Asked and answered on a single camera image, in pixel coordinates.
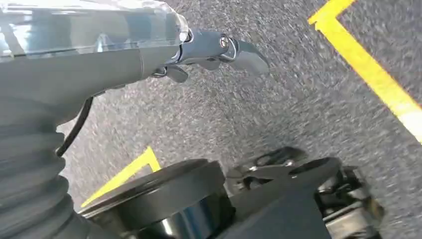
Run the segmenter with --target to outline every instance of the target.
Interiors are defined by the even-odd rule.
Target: yellow line
[[[408,131],[422,143],[422,109],[409,94],[366,52],[337,19],[319,19],[315,28],[324,34]]]
[[[161,169],[160,164],[155,157],[151,147],[147,147],[143,154],[132,161],[128,166],[121,170],[116,176],[96,191],[90,198],[88,198],[81,207],[85,207],[87,204],[95,200],[96,198],[108,193],[109,191],[117,188],[118,186],[125,183],[132,175],[139,171],[142,167],[149,165],[153,172]]]
[[[324,19],[336,18],[356,0],[330,0],[308,19],[309,24]]]

